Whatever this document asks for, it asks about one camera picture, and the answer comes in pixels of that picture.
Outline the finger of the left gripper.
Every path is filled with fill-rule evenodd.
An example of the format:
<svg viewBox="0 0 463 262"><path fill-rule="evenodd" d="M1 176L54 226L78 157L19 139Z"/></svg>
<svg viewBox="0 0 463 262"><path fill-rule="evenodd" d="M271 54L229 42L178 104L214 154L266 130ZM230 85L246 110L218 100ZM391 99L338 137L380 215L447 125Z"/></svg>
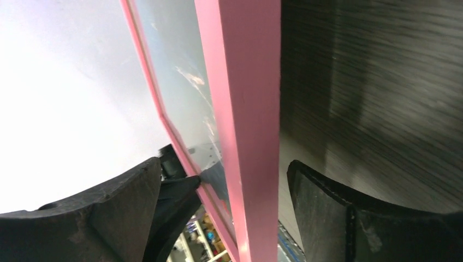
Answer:
<svg viewBox="0 0 463 262"><path fill-rule="evenodd" d="M201 205L199 176L188 176L173 146L159 150L162 181L143 261L167 261L187 222Z"/></svg>

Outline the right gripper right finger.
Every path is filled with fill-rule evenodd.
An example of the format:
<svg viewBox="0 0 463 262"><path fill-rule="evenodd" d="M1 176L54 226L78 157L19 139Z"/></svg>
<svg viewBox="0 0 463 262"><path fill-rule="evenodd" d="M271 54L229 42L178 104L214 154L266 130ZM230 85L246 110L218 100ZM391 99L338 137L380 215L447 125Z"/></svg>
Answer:
<svg viewBox="0 0 463 262"><path fill-rule="evenodd" d="M376 199L294 160L288 187L307 261L462 261L462 213Z"/></svg>

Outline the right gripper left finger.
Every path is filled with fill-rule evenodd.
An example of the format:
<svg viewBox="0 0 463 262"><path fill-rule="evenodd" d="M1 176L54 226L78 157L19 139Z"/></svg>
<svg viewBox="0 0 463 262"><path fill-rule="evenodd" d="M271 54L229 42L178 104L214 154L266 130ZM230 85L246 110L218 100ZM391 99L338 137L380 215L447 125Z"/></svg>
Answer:
<svg viewBox="0 0 463 262"><path fill-rule="evenodd" d="M142 261L161 186L152 157L35 211L1 214L1 261Z"/></svg>

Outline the pink picture frame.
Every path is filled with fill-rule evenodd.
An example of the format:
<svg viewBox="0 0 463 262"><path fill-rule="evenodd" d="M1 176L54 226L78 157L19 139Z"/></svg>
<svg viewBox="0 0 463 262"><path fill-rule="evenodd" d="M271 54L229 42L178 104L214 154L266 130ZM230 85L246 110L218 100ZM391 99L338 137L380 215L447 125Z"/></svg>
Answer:
<svg viewBox="0 0 463 262"><path fill-rule="evenodd" d="M198 189L234 261L276 261L280 1L195 1L234 224Z"/></svg>

